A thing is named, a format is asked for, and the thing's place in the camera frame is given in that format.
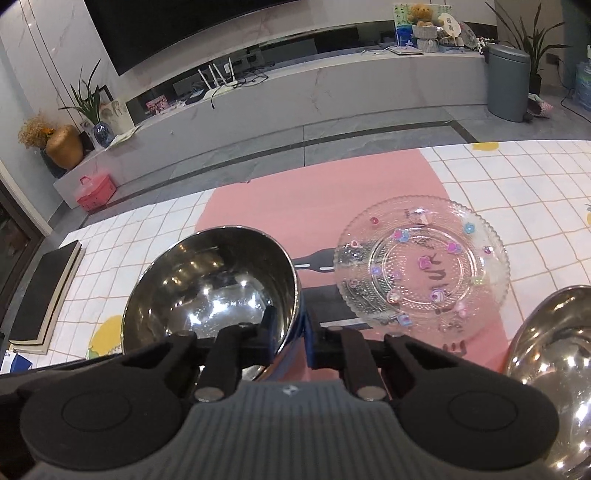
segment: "gray trash can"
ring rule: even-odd
[[[488,63],[488,109],[498,117],[522,122],[530,92],[530,56],[516,48],[490,45]]]

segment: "blue glass vase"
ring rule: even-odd
[[[107,148],[109,145],[111,145],[111,142],[115,139],[113,129],[109,124],[104,122],[99,122],[94,127],[92,127],[92,132],[95,135],[96,141],[101,147],[104,148]]]

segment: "stainless steel bowl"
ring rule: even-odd
[[[182,330],[213,337],[239,322],[260,323],[274,305],[279,353],[299,304],[296,269],[280,244],[252,228],[212,228],[171,247],[142,275],[125,307],[121,345],[129,352]],[[263,370],[245,369],[243,378]]]
[[[546,464],[568,479],[591,475],[590,360],[591,286],[545,299],[509,348],[505,373],[544,392],[558,411],[560,430]]]

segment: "cable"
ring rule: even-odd
[[[578,112],[575,112],[572,108],[567,107],[564,104],[564,101],[568,98],[568,96],[572,93],[572,91],[574,90],[573,88],[568,88],[562,81],[562,78],[560,77],[560,62],[562,62],[562,64],[564,65],[564,69],[568,70],[568,68],[566,67],[566,64],[562,61],[561,58],[558,58],[558,63],[556,64],[556,71],[558,72],[558,79],[560,80],[560,84],[566,88],[568,90],[568,92],[566,92],[566,95],[564,96],[564,98],[560,101],[560,106],[563,108],[566,108],[569,112],[574,113],[575,115],[578,115],[579,117],[581,117],[583,120],[587,120],[587,122],[589,122],[591,124],[591,120],[589,120],[587,117],[585,117],[584,115],[581,115]]]
[[[254,73],[254,76],[250,80],[247,80],[246,77],[244,77],[244,76],[237,78],[236,81],[238,82],[238,84],[237,85],[233,85],[232,88],[233,89],[236,89],[238,87],[254,87],[255,85],[260,85],[265,80],[268,80],[269,79],[269,76],[265,72],[263,72],[261,69],[258,69],[258,68],[253,69],[253,73]],[[220,88],[222,88],[223,86],[224,85],[220,85],[219,87],[217,87],[215,89],[215,91],[213,92],[213,94],[212,94],[211,103],[212,103],[212,108],[214,110],[216,109],[216,107],[213,104],[213,97],[215,96],[215,94],[217,93],[217,91]]]
[[[217,93],[217,91],[218,91],[220,88],[222,88],[222,86],[223,86],[223,85],[220,85],[219,87],[217,87],[217,88],[214,90],[214,92],[212,93],[211,101],[212,101],[212,108],[213,108],[214,110],[215,110],[216,108],[215,108],[215,106],[214,106],[214,104],[213,104],[213,97],[214,97],[214,95]]]

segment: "gold vase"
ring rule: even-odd
[[[47,155],[56,165],[66,170],[73,169],[82,161],[82,142],[74,125],[63,125],[47,140]]]

